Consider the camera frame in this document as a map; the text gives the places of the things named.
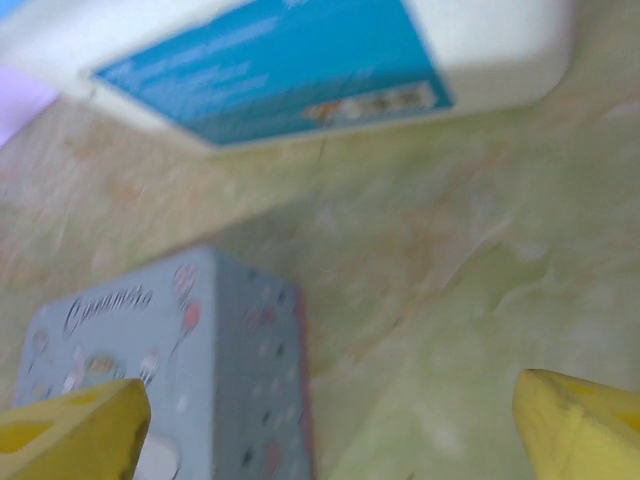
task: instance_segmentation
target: green marble surface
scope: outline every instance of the green marble surface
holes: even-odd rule
[[[35,309],[210,240],[308,297],[320,480],[533,478],[520,369],[640,390],[640,3],[509,112],[196,160],[60,102],[0,152],[0,395]]]

